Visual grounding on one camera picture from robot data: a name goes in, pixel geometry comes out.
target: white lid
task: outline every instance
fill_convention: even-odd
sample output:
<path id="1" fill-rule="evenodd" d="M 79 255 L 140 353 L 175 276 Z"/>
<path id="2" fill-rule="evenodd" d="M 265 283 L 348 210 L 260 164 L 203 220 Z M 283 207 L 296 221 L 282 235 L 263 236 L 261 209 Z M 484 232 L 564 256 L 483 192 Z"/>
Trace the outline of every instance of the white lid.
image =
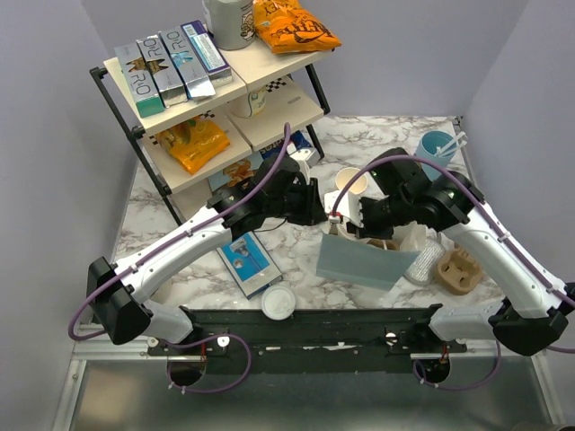
<path id="1" fill-rule="evenodd" d="M 274 321 L 283 321 L 296 309 L 296 296 L 286 285 L 269 287 L 261 297 L 261 310 Z"/>

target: yellow snack bag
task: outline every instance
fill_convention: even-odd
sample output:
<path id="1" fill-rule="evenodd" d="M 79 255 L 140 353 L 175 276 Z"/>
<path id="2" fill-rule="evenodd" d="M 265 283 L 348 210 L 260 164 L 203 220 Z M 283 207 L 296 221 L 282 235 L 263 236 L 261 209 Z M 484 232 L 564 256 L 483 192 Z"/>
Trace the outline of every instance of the yellow snack bag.
<path id="1" fill-rule="evenodd" d="M 325 51 L 340 40 L 297 0 L 254 0 L 255 30 L 271 52 Z"/>
<path id="2" fill-rule="evenodd" d="M 230 145 L 226 133 L 216 123 L 199 117 L 168 128 L 155 138 L 192 175 Z"/>

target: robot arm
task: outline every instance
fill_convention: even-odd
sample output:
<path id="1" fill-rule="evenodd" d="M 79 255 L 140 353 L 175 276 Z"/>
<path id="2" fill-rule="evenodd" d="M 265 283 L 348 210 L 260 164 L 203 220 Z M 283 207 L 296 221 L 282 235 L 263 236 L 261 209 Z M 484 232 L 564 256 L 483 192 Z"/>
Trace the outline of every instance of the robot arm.
<path id="1" fill-rule="evenodd" d="M 401 148 L 378 157 L 407 155 Z M 345 197 L 340 216 L 350 220 L 348 231 L 357 237 L 391 238 L 395 226 L 412 221 L 442 232 L 469 251 L 506 295 L 503 303 L 438 309 L 429 326 L 443 340 L 498 339 L 522 355 L 533 355 L 557 340 L 567 326 L 572 307 L 552 289 L 575 295 L 575 285 L 565 285 L 547 271 L 504 228 L 484 201 L 482 193 L 463 175 L 451 172 L 481 203 L 481 210 L 504 233 L 491 229 L 480 210 L 448 178 L 431 182 L 414 161 L 383 164 L 371 172 L 385 199 Z M 332 209 L 334 195 L 326 196 Z M 340 217 L 332 218 L 338 223 Z M 522 259 L 511 248 L 519 250 Z M 546 286 L 529 266 L 546 277 Z"/>
<path id="2" fill-rule="evenodd" d="M 255 196 L 224 217 L 197 230 L 250 193 L 270 170 L 276 158 L 264 161 L 255 177 L 233 188 L 223 188 L 191 220 L 149 247 L 111 265 L 105 258 L 88 271 L 88 294 L 118 274 L 126 274 L 91 307 L 114 344 L 139 335 L 182 343 L 193 331 L 193 316 L 183 307 L 171 307 L 150 298 L 163 282 L 209 251 L 258 229 L 267 217 L 286 218 L 292 224 L 313 225 L 327 220 L 319 199 L 317 180 L 308 176 L 305 155 L 285 157 L 270 180 Z M 144 264 L 140 260 L 158 251 Z"/>

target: marble countertop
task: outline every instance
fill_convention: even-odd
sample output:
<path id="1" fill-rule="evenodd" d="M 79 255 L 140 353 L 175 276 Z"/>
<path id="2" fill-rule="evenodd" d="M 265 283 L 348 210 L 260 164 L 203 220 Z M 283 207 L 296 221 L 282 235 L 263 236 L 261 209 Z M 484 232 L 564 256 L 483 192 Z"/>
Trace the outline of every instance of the marble countertop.
<path id="1" fill-rule="evenodd" d="M 314 124 L 325 158 L 313 169 L 319 180 L 320 195 L 335 190 L 335 175 L 344 167 L 361 168 L 382 152 L 402 146 L 413 154 L 420 137 L 429 130 L 455 131 L 450 119 L 422 117 L 327 117 Z M 465 173 L 461 154 L 450 169 Z M 365 196 L 381 197 L 376 184 L 368 179 Z M 281 220 L 267 220 L 262 230 Z M 116 259 L 153 243 L 176 227 L 163 201 L 141 165 L 122 226 Z M 298 309 L 355 309 L 427 307 L 433 303 L 464 306 L 486 303 L 503 297 L 487 276 L 468 295 L 455 296 L 438 284 L 416 286 L 401 278 L 387 292 L 328 280 L 315 275 L 315 264 L 325 226 L 303 227 L 284 224 L 272 232 L 258 233 L 296 294 Z M 261 296 L 248 301 L 222 260 L 212 251 L 172 278 L 155 295 L 156 301 L 185 305 L 190 309 L 259 309 Z"/>

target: wall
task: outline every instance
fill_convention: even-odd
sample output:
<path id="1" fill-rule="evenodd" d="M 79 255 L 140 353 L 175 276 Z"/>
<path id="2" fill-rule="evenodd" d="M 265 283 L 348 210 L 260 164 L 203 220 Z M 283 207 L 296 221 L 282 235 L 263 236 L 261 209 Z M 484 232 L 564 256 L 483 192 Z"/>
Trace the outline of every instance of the wall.
<path id="1" fill-rule="evenodd" d="M 111 54 L 136 38 L 203 19 L 200 0 L 82 2 Z M 317 65 L 334 114 L 445 115 L 468 106 L 527 0 L 301 3 L 344 43 Z M 307 82 L 305 73 L 295 77 Z"/>
<path id="2" fill-rule="evenodd" d="M 69 316 L 109 256 L 134 157 L 88 69 L 106 50 L 76 0 L 0 14 L 0 427 L 50 429 Z"/>
<path id="3" fill-rule="evenodd" d="M 501 221 L 566 281 L 575 281 L 575 3 L 531 0 L 465 113 L 469 157 Z M 575 347 L 575 319 L 562 345 Z M 572 358 L 551 355 L 575 423 Z"/>

